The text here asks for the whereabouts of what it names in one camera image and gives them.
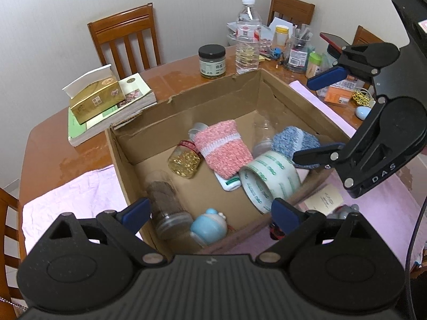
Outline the blue knitted sleeve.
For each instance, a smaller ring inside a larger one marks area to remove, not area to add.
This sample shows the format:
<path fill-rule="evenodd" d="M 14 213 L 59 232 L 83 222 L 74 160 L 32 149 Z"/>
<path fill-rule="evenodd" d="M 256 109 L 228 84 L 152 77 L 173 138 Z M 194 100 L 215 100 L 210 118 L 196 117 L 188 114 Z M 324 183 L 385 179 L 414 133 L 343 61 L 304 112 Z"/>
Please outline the blue knitted sleeve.
<path fill-rule="evenodd" d="M 284 155 L 295 168 L 312 170 L 318 168 L 319 164 L 297 164 L 293 161 L 293 155 L 298 151 L 317 148 L 320 145 L 320 141 L 314 135 L 296 126 L 288 126 L 282 132 L 274 135 L 271 149 L 276 153 Z"/>

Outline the beige KASI box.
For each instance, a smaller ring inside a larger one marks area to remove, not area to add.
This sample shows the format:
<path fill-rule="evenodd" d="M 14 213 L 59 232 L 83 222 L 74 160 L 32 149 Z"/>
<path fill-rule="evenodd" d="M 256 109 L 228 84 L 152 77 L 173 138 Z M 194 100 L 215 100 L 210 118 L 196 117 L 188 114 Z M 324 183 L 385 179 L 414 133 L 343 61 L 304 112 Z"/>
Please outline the beige KASI box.
<path fill-rule="evenodd" d="M 304 201 L 307 210 L 315 210 L 324 215 L 331 214 L 343 203 L 344 200 L 338 188 L 332 184 L 324 186 Z"/>

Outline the grey hippo toy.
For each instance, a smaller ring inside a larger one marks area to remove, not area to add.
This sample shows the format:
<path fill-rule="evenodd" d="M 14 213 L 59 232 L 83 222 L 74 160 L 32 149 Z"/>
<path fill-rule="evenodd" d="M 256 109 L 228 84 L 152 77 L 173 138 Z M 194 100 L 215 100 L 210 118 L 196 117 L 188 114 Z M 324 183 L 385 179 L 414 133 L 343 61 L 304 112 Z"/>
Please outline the grey hippo toy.
<path fill-rule="evenodd" d="M 339 206 L 326 217 L 328 219 L 345 220 L 347 216 L 353 212 L 359 212 L 359 206 L 357 204 Z"/>

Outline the clear tape roll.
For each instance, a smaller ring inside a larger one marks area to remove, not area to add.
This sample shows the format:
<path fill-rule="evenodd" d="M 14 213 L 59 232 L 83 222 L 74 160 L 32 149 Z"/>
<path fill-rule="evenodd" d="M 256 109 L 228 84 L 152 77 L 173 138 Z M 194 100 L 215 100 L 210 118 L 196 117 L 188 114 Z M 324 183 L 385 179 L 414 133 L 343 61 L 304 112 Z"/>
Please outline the clear tape roll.
<path fill-rule="evenodd" d="M 254 207 L 265 214 L 276 198 L 288 199 L 302 186 L 307 172 L 300 177 L 298 169 L 281 153 L 267 151 L 243 166 L 240 182 Z"/>

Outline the clear plastic cup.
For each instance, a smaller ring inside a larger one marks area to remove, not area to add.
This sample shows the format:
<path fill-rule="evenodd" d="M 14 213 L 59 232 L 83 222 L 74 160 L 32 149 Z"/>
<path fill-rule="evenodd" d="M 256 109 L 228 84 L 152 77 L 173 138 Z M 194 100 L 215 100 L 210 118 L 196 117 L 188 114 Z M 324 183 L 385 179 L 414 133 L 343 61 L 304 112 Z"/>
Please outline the clear plastic cup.
<path fill-rule="evenodd" d="M 257 115 L 253 120 L 252 156 L 258 156 L 270 151 L 276 134 L 274 126 L 266 117 Z"/>

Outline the red toy car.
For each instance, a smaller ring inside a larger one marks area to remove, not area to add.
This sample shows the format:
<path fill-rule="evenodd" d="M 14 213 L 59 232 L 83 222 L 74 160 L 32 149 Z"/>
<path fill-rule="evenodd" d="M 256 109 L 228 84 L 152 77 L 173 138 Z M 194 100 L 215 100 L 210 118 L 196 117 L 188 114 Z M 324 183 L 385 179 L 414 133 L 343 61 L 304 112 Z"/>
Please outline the red toy car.
<path fill-rule="evenodd" d="M 284 237 L 284 233 L 274 222 L 269 225 L 269 234 L 273 241 L 280 241 Z"/>

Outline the clear jar brown contents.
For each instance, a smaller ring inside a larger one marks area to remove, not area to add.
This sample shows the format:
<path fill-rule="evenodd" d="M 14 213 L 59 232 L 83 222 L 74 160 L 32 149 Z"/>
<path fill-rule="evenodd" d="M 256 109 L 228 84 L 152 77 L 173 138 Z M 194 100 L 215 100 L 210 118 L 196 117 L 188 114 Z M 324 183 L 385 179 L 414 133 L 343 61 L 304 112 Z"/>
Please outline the clear jar brown contents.
<path fill-rule="evenodd" d="M 151 219 L 157 236 L 169 241 L 186 233 L 193 223 L 170 176 L 163 170 L 149 173 L 144 182 L 151 203 Z"/>

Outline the white glue tube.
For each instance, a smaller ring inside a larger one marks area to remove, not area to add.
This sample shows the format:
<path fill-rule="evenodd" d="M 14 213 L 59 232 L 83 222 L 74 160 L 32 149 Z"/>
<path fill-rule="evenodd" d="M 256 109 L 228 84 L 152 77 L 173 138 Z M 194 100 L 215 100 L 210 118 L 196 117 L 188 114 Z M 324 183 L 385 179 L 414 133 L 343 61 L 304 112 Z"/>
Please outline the white glue tube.
<path fill-rule="evenodd" d="M 242 185 L 240 181 L 240 177 L 237 174 L 233 175 L 228 179 L 224 179 L 218 173 L 214 173 L 214 175 L 218 180 L 219 184 L 221 185 L 221 187 L 223 188 L 223 190 L 225 191 L 234 191 L 240 188 Z"/>

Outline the pink knitted sleeve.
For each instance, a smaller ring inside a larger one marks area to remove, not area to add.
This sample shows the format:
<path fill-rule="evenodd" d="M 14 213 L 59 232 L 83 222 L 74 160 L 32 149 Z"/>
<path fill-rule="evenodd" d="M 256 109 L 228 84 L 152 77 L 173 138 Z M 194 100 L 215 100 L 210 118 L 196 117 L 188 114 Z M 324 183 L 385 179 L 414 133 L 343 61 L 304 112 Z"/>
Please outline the pink knitted sleeve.
<path fill-rule="evenodd" d="M 208 167 L 224 179 L 237 174 L 253 160 L 251 151 L 238 132 L 235 120 L 208 126 L 196 133 L 193 141 Z"/>

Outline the light blue doll toy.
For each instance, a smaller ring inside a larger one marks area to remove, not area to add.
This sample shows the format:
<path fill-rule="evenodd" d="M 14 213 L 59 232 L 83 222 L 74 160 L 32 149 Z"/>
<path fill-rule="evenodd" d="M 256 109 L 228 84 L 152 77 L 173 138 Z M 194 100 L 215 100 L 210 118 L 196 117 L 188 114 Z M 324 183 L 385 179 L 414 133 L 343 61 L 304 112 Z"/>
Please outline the light blue doll toy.
<path fill-rule="evenodd" d="M 207 247 L 226 237 L 227 218 L 222 212 L 208 208 L 190 226 L 190 237 L 200 246 Z"/>

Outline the jar of gold capsules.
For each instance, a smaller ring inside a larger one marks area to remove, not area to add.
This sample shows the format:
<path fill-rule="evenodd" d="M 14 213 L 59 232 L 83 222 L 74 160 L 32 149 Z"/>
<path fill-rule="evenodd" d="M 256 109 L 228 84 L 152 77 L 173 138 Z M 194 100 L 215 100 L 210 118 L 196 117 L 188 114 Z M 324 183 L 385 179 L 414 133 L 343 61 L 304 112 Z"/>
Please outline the jar of gold capsules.
<path fill-rule="evenodd" d="M 202 155 L 190 140 L 182 140 L 167 160 L 169 169 L 183 178 L 192 178 L 202 161 Z"/>

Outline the green cap toothpick holder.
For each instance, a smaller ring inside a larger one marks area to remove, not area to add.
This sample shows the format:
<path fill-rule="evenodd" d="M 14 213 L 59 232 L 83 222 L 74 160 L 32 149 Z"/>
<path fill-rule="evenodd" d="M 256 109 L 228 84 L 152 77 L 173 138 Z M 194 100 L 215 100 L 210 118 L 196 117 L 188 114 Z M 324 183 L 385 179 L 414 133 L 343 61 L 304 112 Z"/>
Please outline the green cap toothpick holder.
<path fill-rule="evenodd" d="M 316 76 L 321 71 L 322 56 L 316 52 L 311 52 L 308 56 L 307 68 L 305 76 L 310 79 Z"/>

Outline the clear box orange label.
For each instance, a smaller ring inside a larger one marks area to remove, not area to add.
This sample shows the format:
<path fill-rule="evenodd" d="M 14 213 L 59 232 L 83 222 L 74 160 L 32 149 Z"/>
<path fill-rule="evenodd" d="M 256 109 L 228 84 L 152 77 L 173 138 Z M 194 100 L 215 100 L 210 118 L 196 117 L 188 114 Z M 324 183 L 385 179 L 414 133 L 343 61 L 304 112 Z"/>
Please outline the clear box orange label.
<path fill-rule="evenodd" d="M 334 57 L 329 55 L 327 52 L 323 52 L 323 54 L 321 54 L 321 64 L 316 69 L 315 74 L 320 74 L 327 69 L 330 69 L 334 61 Z M 336 106 L 345 106 L 350 102 L 355 89 L 362 87 L 363 85 L 363 81 L 354 76 L 348 75 L 346 79 L 317 90 L 315 93 L 323 102 L 331 103 Z"/>

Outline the glass jar with pens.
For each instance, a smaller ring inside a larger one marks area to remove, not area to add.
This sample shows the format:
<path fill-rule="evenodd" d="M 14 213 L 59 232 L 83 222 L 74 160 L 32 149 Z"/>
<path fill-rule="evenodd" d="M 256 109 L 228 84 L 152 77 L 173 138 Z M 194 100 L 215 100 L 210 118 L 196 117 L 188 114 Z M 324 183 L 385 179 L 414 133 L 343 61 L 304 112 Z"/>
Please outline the glass jar with pens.
<path fill-rule="evenodd" d="M 312 51 L 310 45 L 313 33 L 311 32 L 310 25 L 301 24 L 296 27 L 285 46 L 284 51 L 284 65 L 290 71 L 303 73 L 306 69 L 308 56 Z"/>

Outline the light blue mouse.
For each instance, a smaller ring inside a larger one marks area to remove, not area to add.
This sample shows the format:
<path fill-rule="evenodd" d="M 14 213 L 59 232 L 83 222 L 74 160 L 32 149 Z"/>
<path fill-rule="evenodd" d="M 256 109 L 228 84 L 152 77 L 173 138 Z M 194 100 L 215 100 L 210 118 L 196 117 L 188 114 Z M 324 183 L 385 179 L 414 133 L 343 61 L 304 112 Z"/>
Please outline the light blue mouse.
<path fill-rule="evenodd" d="M 358 106 L 356 108 L 356 110 L 355 110 L 355 116 L 358 119 L 364 121 L 367 118 L 367 116 L 368 116 L 368 114 L 370 112 L 371 112 L 371 108 L 370 107 L 368 107 L 368 106 Z"/>

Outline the red smartphone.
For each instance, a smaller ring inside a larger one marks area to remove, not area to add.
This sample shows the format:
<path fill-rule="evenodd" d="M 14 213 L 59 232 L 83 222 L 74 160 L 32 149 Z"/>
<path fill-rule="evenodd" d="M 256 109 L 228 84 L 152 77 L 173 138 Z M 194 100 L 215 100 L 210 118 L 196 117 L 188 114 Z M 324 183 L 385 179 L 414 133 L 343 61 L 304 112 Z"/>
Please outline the red smartphone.
<path fill-rule="evenodd" d="M 337 36 L 331 33 L 321 32 L 320 37 L 323 40 L 325 40 L 327 44 L 329 44 L 329 47 L 332 47 L 333 49 L 335 49 L 340 53 L 345 47 L 348 47 L 350 45 L 348 42 L 346 42 L 346 40 L 344 40 L 340 36 Z"/>

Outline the gold ornament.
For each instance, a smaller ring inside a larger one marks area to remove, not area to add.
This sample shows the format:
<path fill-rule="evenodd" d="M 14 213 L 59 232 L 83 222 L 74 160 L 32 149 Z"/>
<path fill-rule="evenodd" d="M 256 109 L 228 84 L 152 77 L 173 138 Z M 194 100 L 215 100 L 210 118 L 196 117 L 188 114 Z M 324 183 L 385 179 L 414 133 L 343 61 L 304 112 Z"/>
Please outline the gold ornament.
<path fill-rule="evenodd" d="M 364 88 L 356 88 L 352 94 L 353 101 L 356 102 L 358 106 L 371 106 L 371 101 L 373 100 L 371 94 Z"/>

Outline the small blue toy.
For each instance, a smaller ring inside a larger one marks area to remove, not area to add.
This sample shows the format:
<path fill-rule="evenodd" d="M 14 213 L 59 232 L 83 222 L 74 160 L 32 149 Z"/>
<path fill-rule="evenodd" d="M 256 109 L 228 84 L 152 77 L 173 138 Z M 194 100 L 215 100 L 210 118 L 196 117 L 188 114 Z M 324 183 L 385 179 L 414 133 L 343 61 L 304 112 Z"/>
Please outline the small blue toy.
<path fill-rule="evenodd" d="M 270 56 L 273 60 L 279 60 L 281 55 L 282 55 L 282 49 L 280 49 L 279 47 L 271 49 Z"/>

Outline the yellow lid bottle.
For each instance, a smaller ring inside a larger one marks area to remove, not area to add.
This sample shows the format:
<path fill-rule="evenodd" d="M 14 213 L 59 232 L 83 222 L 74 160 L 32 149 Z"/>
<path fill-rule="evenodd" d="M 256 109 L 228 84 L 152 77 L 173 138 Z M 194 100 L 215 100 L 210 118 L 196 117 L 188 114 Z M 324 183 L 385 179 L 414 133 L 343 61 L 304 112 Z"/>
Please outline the yellow lid bottle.
<path fill-rule="evenodd" d="M 289 28 L 285 25 L 277 25 L 275 27 L 272 40 L 272 49 L 279 49 L 281 52 L 283 52 L 285 50 L 288 38 Z"/>

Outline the right wooden chair back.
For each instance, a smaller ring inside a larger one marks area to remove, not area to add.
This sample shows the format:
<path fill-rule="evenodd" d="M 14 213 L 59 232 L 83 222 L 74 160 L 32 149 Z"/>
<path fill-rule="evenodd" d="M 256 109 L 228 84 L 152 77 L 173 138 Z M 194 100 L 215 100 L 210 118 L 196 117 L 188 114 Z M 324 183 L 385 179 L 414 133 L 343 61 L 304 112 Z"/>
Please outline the right wooden chair back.
<path fill-rule="evenodd" d="M 353 38 L 353 46 L 380 42 L 382 42 L 382 39 L 365 29 L 363 26 L 358 25 Z"/>

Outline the wooden chair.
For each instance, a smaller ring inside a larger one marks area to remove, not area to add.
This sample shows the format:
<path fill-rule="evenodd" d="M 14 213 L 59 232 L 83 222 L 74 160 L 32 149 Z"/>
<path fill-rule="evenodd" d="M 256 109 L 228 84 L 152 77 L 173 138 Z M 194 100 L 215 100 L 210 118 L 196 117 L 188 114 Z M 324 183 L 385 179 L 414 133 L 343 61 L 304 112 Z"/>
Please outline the wooden chair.
<path fill-rule="evenodd" d="M 353 38 L 353 46 L 380 42 L 382 42 L 382 39 L 365 29 L 363 26 L 358 25 Z"/>
<path fill-rule="evenodd" d="M 122 56 L 119 54 L 119 44 L 124 45 L 131 74 L 140 71 L 137 65 L 138 59 L 142 61 L 143 70 L 151 68 L 145 46 L 144 34 L 146 33 L 151 37 L 156 65 L 161 65 L 154 8 L 151 2 L 90 22 L 88 23 L 88 30 L 100 62 L 103 65 L 107 64 L 107 58 L 103 51 L 103 47 L 106 46 L 111 51 L 114 66 L 118 77 L 121 79 L 127 76 L 127 72 L 124 68 Z"/>
<path fill-rule="evenodd" d="M 18 200 L 1 189 L 1 319 L 17 319 L 26 303 L 17 284 L 21 262 Z"/>
<path fill-rule="evenodd" d="M 275 17 L 295 25 L 309 25 L 312 21 L 315 5 L 300 0 L 271 0 L 267 24 Z"/>

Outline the pink table cloth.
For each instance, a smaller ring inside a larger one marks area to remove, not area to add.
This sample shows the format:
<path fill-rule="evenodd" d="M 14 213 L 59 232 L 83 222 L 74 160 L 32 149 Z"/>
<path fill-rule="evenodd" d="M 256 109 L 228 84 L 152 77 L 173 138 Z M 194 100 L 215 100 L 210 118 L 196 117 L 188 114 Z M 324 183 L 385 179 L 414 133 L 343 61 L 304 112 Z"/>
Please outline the pink table cloth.
<path fill-rule="evenodd" d="M 378 231 L 397 258 L 403 262 L 410 237 L 426 197 L 426 167 L 420 158 L 410 162 L 414 182 L 420 187 L 414 199 L 396 175 L 366 195 L 353 199 L 342 188 L 339 177 L 332 173 L 323 183 L 333 194 L 341 196 L 346 205 L 358 204 L 362 214 Z M 92 218 L 103 210 L 123 210 L 125 198 L 113 166 L 92 170 L 32 200 L 23 207 L 22 229 L 27 251 L 62 212 L 77 218 Z"/>

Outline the middle wooden chair back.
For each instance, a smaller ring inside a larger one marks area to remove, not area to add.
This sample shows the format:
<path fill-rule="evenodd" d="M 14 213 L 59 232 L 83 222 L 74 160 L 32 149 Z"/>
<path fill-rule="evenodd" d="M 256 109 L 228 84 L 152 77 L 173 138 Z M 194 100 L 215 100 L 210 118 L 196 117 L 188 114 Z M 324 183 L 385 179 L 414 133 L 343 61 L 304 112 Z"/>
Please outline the middle wooden chair back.
<path fill-rule="evenodd" d="M 275 17 L 295 25 L 309 25 L 312 21 L 315 5 L 300 0 L 271 0 L 267 24 Z"/>

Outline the near left wooden chair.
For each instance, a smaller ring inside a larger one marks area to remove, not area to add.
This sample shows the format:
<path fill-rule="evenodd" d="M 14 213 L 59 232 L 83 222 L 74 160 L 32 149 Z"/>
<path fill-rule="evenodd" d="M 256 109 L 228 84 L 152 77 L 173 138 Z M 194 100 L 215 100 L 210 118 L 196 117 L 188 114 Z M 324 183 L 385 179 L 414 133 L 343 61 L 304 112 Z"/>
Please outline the near left wooden chair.
<path fill-rule="evenodd" d="M 1 189 L 1 319 L 17 319 L 26 303 L 17 284 L 21 262 L 18 200 Z"/>

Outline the clear water bottle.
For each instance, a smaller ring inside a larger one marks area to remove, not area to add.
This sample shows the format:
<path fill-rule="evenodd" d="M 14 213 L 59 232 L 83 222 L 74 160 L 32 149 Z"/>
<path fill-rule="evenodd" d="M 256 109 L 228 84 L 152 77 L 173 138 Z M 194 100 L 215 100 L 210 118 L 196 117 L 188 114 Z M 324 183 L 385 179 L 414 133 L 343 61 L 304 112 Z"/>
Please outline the clear water bottle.
<path fill-rule="evenodd" d="M 255 0 L 242 0 L 236 24 L 235 66 L 238 74 L 255 71 L 259 65 L 261 19 Z"/>

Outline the black lid glass jar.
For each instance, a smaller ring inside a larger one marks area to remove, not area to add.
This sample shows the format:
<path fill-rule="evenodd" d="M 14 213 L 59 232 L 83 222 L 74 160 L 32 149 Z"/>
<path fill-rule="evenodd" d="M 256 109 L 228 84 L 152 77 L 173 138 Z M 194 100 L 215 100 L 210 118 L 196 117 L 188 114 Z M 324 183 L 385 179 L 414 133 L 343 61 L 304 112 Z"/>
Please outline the black lid glass jar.
<path fill-rule="evenodd" d="M 200 74 L 215 79 L 226 73 L 226 49 L 219 44 L 207 44 L 198 49 Z"/>

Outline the brown cardboard box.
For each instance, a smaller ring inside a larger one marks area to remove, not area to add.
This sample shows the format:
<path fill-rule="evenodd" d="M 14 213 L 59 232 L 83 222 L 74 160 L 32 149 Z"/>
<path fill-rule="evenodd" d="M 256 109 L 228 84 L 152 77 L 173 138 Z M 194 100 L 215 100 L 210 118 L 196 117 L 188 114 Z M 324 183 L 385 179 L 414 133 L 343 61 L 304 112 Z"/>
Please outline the brown cardboard box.
<path fill-rule="evenodd" d="M 273 148 L 255 156 L 263 123 L 321 146 L 355 133 L 301 84 L 265 70 L 186 90 L 106 131 L 127 203 L 152 202 L 145 243 L 168 257 L 223 254 L 269 224 L 275 198 L 297 205 L 326 180 L 328 170 L 305 171 Z"/>

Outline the gold tissue box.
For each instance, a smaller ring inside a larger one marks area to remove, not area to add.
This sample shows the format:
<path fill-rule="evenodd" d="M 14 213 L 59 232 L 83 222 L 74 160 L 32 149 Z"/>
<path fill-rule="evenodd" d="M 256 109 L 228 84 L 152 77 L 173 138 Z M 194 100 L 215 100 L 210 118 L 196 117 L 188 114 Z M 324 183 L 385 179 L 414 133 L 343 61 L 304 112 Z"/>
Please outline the gold tissue box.
<path fill-rule="evenodd" d="M 107 64 L 88 71 L 62 89 L 69 96 L 69 109 L 79 124 L 125 99 L 111 67 Z"/>

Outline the green white book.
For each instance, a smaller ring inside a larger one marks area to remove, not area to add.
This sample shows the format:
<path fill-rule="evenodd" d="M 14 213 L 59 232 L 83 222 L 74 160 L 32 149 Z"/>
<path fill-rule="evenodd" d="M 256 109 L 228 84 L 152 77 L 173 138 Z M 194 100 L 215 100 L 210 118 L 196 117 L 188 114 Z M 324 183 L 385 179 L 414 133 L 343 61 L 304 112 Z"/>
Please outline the green white book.
<path fill-rule="evenodd" d="M 83 124 L 79 124 L 69 109 L 68 141 L 73 147 L 101 133 L 110 125 L 121 126 L 145 108 L 157 103 L 154 92 L 140 74 L 133 74 L 119 81 L 125 99 Z"/>

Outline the left wooden chair back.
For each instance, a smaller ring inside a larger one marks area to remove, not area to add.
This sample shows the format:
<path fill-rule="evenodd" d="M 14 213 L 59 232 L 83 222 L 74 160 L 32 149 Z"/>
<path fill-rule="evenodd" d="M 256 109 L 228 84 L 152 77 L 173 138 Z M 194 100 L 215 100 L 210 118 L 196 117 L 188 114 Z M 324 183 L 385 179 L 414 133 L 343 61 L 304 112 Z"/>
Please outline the left wooden chair back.
<path fill-rule="evenodd" d="M 144 34 L 146 33 L 151 37 L 156 65 L 161 65 L 154 8 L 151 2 L 90 22 L 88 23 L 88 30 L 100 62 L 103 65 L 107 64 L 107 58 L 103 51 L 103 47 L 106 46 L 111 51 L 114 66 L 118 77 L 121 79 L 127 76 L 127 72 L 124 68 L 122 56 L 119 54 L 119 44 L 124 45 L 131 74 L 140 71 L 137 65 L 138 59 L 142 61 L 143 70 L 151 68 L 145 46 Z"/>

